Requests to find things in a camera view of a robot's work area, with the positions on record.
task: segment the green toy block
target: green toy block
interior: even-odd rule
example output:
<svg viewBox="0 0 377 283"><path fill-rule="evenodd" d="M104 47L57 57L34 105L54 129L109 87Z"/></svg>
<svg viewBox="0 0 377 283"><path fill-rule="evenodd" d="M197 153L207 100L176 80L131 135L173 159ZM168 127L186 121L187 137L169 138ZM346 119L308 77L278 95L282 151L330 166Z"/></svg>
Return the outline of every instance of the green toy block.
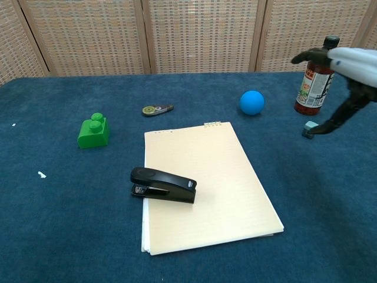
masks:
<svg viewBox="0 0 377 283"><path fill-rule="evenodd" d="M101 113L94 113L90 120L82 122L77 142L80 149L106 146L109 134L107 119Z"/></svg>

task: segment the spiral notebook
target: spiral notebook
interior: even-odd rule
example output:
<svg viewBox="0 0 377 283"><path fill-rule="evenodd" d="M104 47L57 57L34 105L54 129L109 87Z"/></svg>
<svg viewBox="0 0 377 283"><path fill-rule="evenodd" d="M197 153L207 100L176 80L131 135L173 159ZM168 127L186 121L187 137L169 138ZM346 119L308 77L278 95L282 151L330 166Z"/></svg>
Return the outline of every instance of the spiral notebook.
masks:
<svg viewBox="0 0 377 283"><path fill-rule="evenodd" d="M145 166L197 181L194 204L144 199L141 250L151 255L283 232L229 122L144 134Z"/></svg>

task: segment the table surface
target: table surface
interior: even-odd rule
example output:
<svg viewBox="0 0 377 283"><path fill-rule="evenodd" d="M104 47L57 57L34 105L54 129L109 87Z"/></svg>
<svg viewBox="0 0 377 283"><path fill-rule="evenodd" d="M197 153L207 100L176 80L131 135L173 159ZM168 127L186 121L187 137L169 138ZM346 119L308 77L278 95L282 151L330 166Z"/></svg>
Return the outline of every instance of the table surface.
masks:
<svg viewBox="0 0 377 283"><path fill-rule="evenodd" d="M320 113L303 116L293 109L302 78L21 78L1 87L1 282L376 282L377 107L306 139L304 124L324 122L348 91L336 75ZM239 110L247 90L265 97L258 116ZM142 116L164 103L174 110ZM109 145L81 150L81 123L98 111ZM142 253L142 200L131 196L130 172L144 165L144 132L211 121L232 123L285 231Z"/></svg>

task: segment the bottle label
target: bottle label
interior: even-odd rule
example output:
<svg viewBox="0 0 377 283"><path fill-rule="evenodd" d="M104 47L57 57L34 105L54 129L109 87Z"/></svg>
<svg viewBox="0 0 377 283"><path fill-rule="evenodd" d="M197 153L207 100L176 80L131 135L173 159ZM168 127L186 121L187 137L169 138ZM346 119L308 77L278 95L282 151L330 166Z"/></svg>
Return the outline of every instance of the bottle label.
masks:
<svg viewBox="0 0 377 283"><path fill-rule="evenodd" d="M322 75L306 69L297 102L309 108L321 107L333 78L334 74Z"/></svg>

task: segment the notebook spiral binding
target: notebook spiral binding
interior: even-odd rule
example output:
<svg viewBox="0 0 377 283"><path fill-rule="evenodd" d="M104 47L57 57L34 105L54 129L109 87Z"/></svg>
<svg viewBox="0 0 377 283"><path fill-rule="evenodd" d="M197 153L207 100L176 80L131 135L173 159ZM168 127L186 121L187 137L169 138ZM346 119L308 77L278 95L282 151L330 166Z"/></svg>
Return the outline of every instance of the notebook spiral binding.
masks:
<svg viewBox="0 0 377 283"><path fill-rule="evenodd" d="M204 123L204 128L214 127L214 126L221 126L221 122L217 121L217 122Z"/></svg>

